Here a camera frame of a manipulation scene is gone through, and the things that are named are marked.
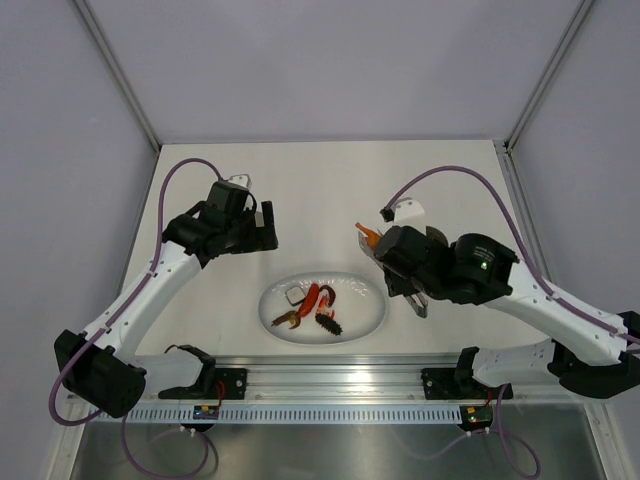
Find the metal tongs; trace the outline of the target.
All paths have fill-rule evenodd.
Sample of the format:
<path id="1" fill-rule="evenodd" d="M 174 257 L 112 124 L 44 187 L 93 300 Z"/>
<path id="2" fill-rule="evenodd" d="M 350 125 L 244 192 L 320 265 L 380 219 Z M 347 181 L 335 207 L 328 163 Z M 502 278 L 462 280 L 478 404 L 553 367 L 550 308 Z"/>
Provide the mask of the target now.
<path id="1" fill-rule="evenodd" d="M 412 308 L 414 313 L 420 318 L 426 318 L 428 315 L 428 299 L 424 293 L 419 292 L 414 285 L 398 274 L 392 272 L 383 263 L 374 256 L 374 251 L 367 247 L 359 236 L 358 244 L 361 251 L 372 260 L 376 266 L 383 272 L 384 282 L 389 298 L 402 297 Z"/>

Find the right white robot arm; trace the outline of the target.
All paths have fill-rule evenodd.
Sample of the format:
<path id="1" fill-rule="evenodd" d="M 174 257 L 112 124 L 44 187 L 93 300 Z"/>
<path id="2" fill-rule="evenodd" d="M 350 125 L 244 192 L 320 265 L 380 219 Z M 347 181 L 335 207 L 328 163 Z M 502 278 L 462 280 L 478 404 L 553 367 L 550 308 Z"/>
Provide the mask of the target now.
<path id="1" fill-rule="evenodd" d="M 546 336 L 520 347 L 463 349 L 455 368 L 424 370 L 428 398 L 480 398 L 504 384 L 556 380 L 574 394 L 609 399 L 639 384 L 639 359 L 626 337 L 638 330 L 637 314 L 610 314 L 545 292 L 514 251 L 488 236 L 465 234 L 447 245 L 437 235 L 393 226 L 372 257 L 392 296 L 486 307 Z"/>

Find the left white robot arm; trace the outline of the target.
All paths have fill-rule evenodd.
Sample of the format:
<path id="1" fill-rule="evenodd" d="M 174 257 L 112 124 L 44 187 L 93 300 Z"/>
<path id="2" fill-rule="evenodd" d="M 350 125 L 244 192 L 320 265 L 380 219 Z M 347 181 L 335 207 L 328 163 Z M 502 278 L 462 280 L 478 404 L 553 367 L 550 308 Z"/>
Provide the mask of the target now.
<path id="1" fill-rule="evenodd" d="M 248 175 L 215 182 L 206 200 L 174 218 L 149 266 L 82 332 L 63 331 L 54 353 L 64 387 L 113 417 L 145 395 L 214 398 L 223 380 L 213 356 L 191 345 L 155 356 L 136 351 L 150 327 L 192 278 L 226 254 L 275 250 L 271 202 L 257 203 Z"/>

